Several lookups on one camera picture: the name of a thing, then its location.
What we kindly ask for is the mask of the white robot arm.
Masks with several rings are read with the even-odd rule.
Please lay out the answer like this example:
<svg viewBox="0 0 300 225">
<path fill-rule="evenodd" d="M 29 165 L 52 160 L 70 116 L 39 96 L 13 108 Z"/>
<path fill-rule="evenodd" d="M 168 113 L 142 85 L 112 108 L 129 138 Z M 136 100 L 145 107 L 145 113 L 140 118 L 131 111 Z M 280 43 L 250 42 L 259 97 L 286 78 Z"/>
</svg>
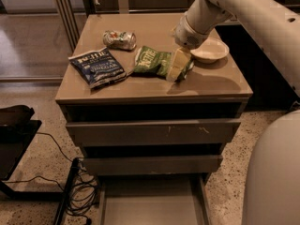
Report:
<svg viewBox="0 0 300 225">
<path fill-rule="evenodd" d="M 195 0 L 175 42 L 200 47 L 231 16 L 300 96 L 300 17 L 274 0 Z M 300 111 L 281 116 L 256 142 L 247 167 L 242 225 L 300 225 Z"/>
</svg>

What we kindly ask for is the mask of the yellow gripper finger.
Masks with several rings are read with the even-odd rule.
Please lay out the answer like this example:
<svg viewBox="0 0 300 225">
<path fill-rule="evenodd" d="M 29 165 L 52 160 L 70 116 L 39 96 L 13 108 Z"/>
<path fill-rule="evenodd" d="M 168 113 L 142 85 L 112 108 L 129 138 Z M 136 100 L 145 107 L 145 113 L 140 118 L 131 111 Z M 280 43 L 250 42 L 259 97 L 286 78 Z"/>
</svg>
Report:
<svg viewBox="0 0 300 225">
<path fill-rule="evenodd" d="M 190 51 L 184 48 L 177 49 L 172 56 L 166 80 L 171 83 L 183 80 L 189 70 L 190 63 Z"/>
</svg>

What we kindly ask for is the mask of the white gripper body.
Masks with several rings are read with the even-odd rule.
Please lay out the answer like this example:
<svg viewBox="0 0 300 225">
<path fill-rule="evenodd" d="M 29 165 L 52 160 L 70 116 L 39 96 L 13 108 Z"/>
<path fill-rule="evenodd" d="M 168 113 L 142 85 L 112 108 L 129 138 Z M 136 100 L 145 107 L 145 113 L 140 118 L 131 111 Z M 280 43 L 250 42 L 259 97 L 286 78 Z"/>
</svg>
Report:
<svg viewBox="0 0 300 225">
<path fill-rule="evenodd" d="M 208 36 L 209 29 L 186 13 L 180 18 L 179 24 L 175 26 L 173 31 L 175 43 L 189 50 L 199 48 Z"/>
</svg>

